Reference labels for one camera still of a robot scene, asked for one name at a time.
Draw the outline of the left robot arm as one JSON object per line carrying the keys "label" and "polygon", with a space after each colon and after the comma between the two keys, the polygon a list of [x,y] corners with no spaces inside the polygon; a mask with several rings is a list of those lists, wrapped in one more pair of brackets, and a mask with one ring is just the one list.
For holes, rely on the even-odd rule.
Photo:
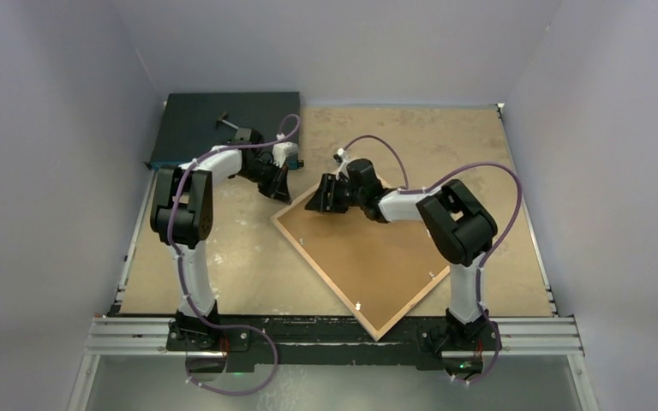
{"label": "left robot arm", "polygon": [[171,329],[176,340],[187,339],[201,350],[220,342],[223,326],[206,262],[215,185],[241,177],[268,199],[289,204],[288,172],[297,154],[297,144],[284,134],[266,142],[251,132],[246,140],[217,145],[186,163],[159,169],[150,228],[170,250],[176,269],[181,292]]}

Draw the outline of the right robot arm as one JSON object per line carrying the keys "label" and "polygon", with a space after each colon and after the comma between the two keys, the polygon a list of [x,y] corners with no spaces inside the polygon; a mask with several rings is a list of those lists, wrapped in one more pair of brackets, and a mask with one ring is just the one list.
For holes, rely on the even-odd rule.
{"label": "right robot arm", "polygon": [[498,226],[489,211],[452,171],[430,188],[390,188],[366,158],[325,173],[306,210],[344,214],[359,208],[376,223],[420,221],[440,255],[448,262],[451,297],[446,311],[449,342],[468,348],[487,324],[482,302],[482,261],[490,253]]}

